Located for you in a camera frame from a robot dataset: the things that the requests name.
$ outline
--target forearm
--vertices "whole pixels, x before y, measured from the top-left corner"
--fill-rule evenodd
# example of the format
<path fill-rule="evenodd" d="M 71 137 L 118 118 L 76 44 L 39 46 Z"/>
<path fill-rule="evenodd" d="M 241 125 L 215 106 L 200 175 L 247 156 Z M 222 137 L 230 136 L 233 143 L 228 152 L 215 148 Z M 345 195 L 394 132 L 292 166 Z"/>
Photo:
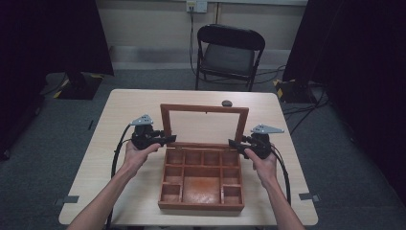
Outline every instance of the forearm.
<path fill-rule="evenodd" d="M 131 176 L 122 167 L 101 192 L 72 221 L 68 229 L 102 229 Z"/>
<path fill-rule="evenodd" d="M 278 180 L 275 178 L 268 181 L 266 191 L 274 210 L 278 229 L 305 229 L 292 207 L 287 202 Z"/>

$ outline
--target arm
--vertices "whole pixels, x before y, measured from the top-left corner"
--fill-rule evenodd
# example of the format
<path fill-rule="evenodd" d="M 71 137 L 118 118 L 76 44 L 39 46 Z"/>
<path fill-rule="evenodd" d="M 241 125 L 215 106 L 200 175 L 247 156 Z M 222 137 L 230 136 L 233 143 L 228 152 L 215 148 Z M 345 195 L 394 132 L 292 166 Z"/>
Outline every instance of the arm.
<path fill-rule="evenodd" d="M 75 217 L 68 229 L 102 229 L 125 185 L 137 174 L 147 156 L 159 147 L 159 144 L 153 144 L 147 149 L 137 150 L 129 141 L 126 144 L 123 165 L 92 202 Z"/>
<path fill-rule="evenodd" d="M 270 154 L 266 159 L 261 160 L 250 149 L 246 149 L 245 153 L 253 161 L 254 170 L 257 171 L 260 182 L 268 193 L 278 228 L 281 230 L 305 229 L 298 216 L 287 202 L 278 182 L 277 157 L 274 154 Z"/>

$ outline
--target chair backrest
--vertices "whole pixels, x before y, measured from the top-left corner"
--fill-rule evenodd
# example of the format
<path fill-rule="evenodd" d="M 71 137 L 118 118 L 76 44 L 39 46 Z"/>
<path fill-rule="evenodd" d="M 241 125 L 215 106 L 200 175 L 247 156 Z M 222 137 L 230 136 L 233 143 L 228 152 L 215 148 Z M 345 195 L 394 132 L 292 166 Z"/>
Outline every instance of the chair backrest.
<path fill-rule="evenodd" d="M 210 24 L 197 32 L 197 40 L 205 43 L 229 46 L 245 50 L 262 51 L 265 39 L 255 31 L 236 27 Z"/>

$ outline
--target wall outlet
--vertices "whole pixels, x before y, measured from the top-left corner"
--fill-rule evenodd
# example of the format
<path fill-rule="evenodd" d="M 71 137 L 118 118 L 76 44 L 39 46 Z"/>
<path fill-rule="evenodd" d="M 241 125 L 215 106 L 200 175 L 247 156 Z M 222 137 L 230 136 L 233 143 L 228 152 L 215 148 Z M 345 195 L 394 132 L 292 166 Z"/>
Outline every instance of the wall outlet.
<path fill-rule="evenodd" d="M 186 1 L 186 12 L 207 12 L 207 1 Z"/>
<path fill-rule="evenodd" d="M 196 12 L 196 1 L 186 1 L 186 12 Z"/>

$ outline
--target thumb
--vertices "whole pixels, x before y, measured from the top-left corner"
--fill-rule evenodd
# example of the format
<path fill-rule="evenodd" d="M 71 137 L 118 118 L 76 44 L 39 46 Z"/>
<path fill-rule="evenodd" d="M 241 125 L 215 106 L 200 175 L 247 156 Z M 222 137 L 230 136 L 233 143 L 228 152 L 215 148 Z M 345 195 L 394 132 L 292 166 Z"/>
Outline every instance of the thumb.
<path fill-rule="evenodd" d="M 260 158 L 252 150 L 245 149 L 244 152 L 254 162 L 254 164 L 257 164 L 257 162 L 261 161 Z"/>

